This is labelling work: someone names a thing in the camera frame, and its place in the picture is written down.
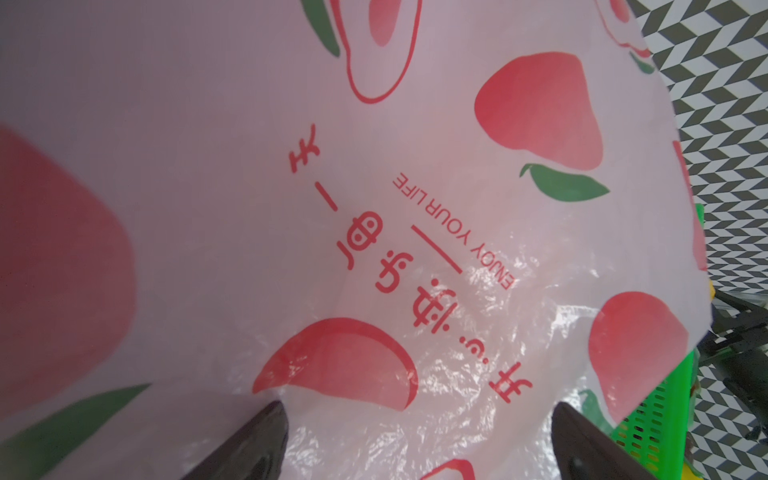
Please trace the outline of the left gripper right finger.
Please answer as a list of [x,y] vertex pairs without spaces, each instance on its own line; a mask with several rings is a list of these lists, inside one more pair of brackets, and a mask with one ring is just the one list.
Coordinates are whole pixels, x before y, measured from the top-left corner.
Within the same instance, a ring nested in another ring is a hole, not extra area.
[[639,462],[570,404],[552,412],[551,440],[564,480],[653,480]]

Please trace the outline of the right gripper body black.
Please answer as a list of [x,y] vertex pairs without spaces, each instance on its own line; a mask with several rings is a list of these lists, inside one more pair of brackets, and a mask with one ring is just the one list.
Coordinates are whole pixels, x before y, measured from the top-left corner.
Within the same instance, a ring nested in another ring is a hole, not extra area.
[[[716,302],[736,310],[734,315]],[[755,416],[756,425],[745,438],[767,442],[767,308],[716,290],[712,323],[698,343],[700,364],[711,365],[725,387]]]

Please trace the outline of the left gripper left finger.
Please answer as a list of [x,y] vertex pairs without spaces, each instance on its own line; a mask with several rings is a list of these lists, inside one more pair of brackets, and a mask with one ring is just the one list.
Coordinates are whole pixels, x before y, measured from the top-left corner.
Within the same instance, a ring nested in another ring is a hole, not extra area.
[[289,439],[289,418],[273,401],[187,473],[183,480],[277,480]]

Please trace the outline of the pink plastic bag peach print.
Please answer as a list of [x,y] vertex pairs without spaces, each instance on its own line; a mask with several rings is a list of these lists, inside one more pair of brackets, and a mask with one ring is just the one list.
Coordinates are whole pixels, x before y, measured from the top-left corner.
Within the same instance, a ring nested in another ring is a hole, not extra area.
[[557,479],[689,208],[624,1],[5,1],[1,475]]

